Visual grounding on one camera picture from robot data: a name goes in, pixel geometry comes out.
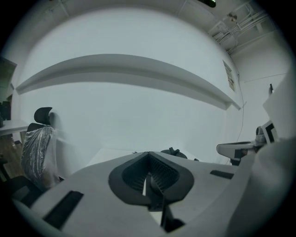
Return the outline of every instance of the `black mechanical component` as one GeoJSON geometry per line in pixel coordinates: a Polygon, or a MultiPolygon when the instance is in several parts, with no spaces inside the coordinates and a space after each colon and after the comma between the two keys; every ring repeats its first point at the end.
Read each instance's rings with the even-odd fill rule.
{"type": "Polygon", "coordinates": [[[161,152],[172,155],[172,156],[177,156],[177,157],[187,159],[187,156],[181,153],[179,149],[174,150],[172,147],[170,147],[169,150],[162,150],[161,152]]]}
{"type": "Polygon", "coordinates": [[[186,168],[154,152],[144,152],[113,169],[109,175],[109,186],[125,203],[151,207],[151,199],[142,195],[148,173],[163,195],[164,207],[182,200],[194,183],[193,175],[186,168]]]}

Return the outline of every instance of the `curved white shelf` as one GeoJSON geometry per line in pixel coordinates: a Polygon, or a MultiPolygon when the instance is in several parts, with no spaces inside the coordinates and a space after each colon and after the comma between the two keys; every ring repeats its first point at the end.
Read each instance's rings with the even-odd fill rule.
{"type": "Polygon", "coordinates": [[[18,85],[16,89],[19,94],[23,94],[43,87],[41,82],[65,75],[87,72],[123,73],[169,81],[174,84],[190,87],[193,90],[202,92],[223,103],[232,103],[240,109],[240,105],[237,101],[206,79],[165,62],[133,55],[102,54],[69,59],[36,73],[18,85]]]}

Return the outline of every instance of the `white desk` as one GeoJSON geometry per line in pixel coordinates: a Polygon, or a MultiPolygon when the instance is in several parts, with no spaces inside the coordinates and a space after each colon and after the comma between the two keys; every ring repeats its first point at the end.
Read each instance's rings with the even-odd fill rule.
{"type": "Polygon", "coordinates": [[[22,120],[5,120],[3,127],[0,128],[0,136],[12,134],[21,131],[27,131],[28,124],[22,120]]]}

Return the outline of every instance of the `ceiling pipe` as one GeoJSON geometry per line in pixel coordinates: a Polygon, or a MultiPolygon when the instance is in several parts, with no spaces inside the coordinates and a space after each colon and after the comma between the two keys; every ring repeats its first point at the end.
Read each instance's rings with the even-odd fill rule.
{"type": "MultiPolygon", "coordinates": [[[[231,12],[236,12],[237,10],[241,9],[242,7],[244,7],[245,5],[249,4],[250,2],[252,2],[253,0],[249,0],[241,5],[239,5],[236,9],[232,10],[231,12]]],[[[228,16],[224,17],[222,20],[218,21],[218,23],[216,23],[212,28],[210,28],[210,30],[208,30],[208,34],[213,31],[218,25],[220,25],[223,21],[225,21],[228,18],[228,16]]]]}
{"type": "Polygon", "coordinates": [[[66,16],[69,17],[70,15],[69,15],[68,11],[66,10],[62,0],[59,0],[59,2],[60,2],[60,6],[63,9],[63,11],[65,12],[66,16]]]}
{"type": "Polygon", "coordinates": [[[180,7],[178,8],[178,10],[176,11],[176,15],[177,15],[177,16],[180,15],[180,13],[181,13],[181,11],[183,10],[183,7],[184,7],[185,4],[187,3],[187,1],[188,1],[188,0],[185,0],[185,1],[183,2],[182,6],[180,6],[180,7]]]}
{"type": "Polygon", "coordinates": [[[246,44],[249,44],[249,43],[251,43],[251,42],[253,42],[253,41],[255,41],[255,40],[261,39],[261,38],[263,38],[263,37],[265,37],[265,36],[267,36],[267,35],[269,35],[269,34],[272,34],[272,33],[274,33],[274,32],[277,32],[277,30],[275,30],[275,31],[271,31],[271,32],[266,33],[266,34],[264,34],[264,35],[261,35],[261,36],[255,38],[255,39],[251,39],[251,40],[249,40],[249,41],[246,42],[246,43],[243,43],[243,44],[241,44],[241,45],[238,45],[238,46],[236,46],[235,48],[229,49],[227,52],[228,52],[229,54],[231,54],[231,53],[233,53],[237,48],[239,48],[239,47],[241,47],[241,46],[244,46],[244,45],[246,45],[246,44]]]}
{"type": "Polygon", "coordinates": [[[230,32],[227,32],[226,34],[224,34],[223,36],[221,36],[220,38],[217,39],[218,42],[220,42],[222,39],[224,39],[227,36],[231,36],[232,34],[230,32]]]}
{"type": "Polygon", "coordinates": [[[262,13],[264,13],[264,11],[256,13],[255,15],[251,16],[249,19],[245,20],[244,22],[240,22],[240,26],[243,27],[242,25],[248,23],[251,20],[257,20],[258,18],[262,17],[262,16],[259,17],[259,15],[261,15],[262,13]]]}
{"type": "MultiPolygon", "coordinates": [[[[263,20],[261,20],[260,22],[258,22],[257,24],[262,23],[262,22],[264,22],[265,20],[267,20],[267,19],[263,19],[263,20]]],[[[243,33],[247,32],[248,30],[250,30],[250,29],[253,28],[253,27],[255,27],[255,25],[252,25],[251,27],[248,27],[248,28],[245,29],[242,33],[240,33],[237,37],[240,37],[243,33]]]]}
{"type": "Polygon", "coordinates": [[[248,15],[246,17],[244,17],[240,22],[243,22],[245,19],[247,19],[248,17],[250,17],[252,15],[250,8],[246,5],[245,6],[246,9],[249,11],[248,15]]]}
{"type": "Polygon", "coordinates": [[[243,28],[241,28],[241,30],[244,32],[252,27],[254,27],[255,25],[259,24],[259,23],[262,23],[263,21],[267,20],[268,19],[268,16],[265,16],[263,18],[260,18],[260,19],[256,19],[256,21],[253,21],[249,24],[247,24],[246,26],[244,26],[243,28]]]}
{"type": "Polygon", "coordinates": [[[220,40],[219,43],[223,43],[224,41],[228,40],[231,37],[231,35],[227,35],[224,39],[220,40]]]}

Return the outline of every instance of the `cable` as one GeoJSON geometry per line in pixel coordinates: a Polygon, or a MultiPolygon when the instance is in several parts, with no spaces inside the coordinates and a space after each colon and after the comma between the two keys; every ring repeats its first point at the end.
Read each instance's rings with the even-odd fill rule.
{"type": "Polygon", "coordinates": [[[244,125],[244,111],[245,111],[245,105],[244,105],[244,98],[242,96],[242,92],[241,92],[241,83],[240,83],[240,74],[238,74],[238,79],[239,79],[239,86],[240,86],[240,94],[241,94],[241,99],[242,99],[242,122],[241,122],[241,129],[240,129],[240,134],[236,140],[236,142],[238,142],[240,135],[241,135],[241,131],[242,131],[242,127],[244,125]]]}

